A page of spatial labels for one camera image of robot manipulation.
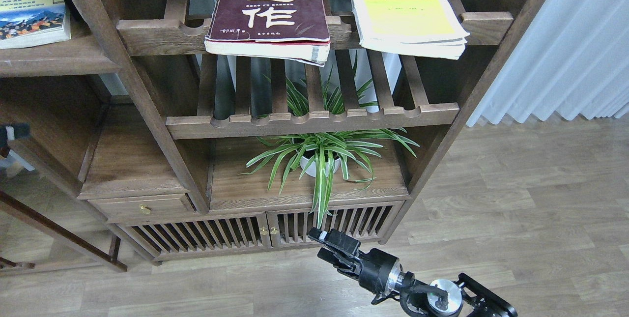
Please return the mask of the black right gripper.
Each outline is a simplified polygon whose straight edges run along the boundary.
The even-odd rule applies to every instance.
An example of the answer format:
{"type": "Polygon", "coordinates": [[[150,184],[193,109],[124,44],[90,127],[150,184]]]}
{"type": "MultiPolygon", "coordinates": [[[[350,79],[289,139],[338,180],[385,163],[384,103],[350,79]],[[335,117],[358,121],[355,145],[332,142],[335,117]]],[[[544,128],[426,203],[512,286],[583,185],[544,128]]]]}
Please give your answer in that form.
{"type": "Polygon", "coordinates": [[[377,298],[387,298],[395,290],[400,274],[399,258],[373,248],[368,253],[359,250],[360,241],[338,230],[324,231],[311,228],[308,238],[326,245],[317,257],[332,264],[340,274],[359,282],[377,298]]]}

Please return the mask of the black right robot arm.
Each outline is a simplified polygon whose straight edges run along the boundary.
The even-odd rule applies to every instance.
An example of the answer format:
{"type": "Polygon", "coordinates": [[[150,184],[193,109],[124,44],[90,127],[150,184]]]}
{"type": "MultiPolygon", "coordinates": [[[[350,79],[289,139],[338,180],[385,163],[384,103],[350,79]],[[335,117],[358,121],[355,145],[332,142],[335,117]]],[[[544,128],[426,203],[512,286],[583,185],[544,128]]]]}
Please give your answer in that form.
{"type": "Polygon", "coordinates": [[[436,279],[426,284],[413,272],[403,272],[398,257],[376,248],[364,253],[360,241],[336,229],[313,227],[308,237],[324,245],[317,254],[320,259],[375,294],[372,304],[392,298],[411,317],[458,317],[463,303],[472,306],[470,317],[517,316],[512,305],[464,273],[458,281],[436,279]]]}

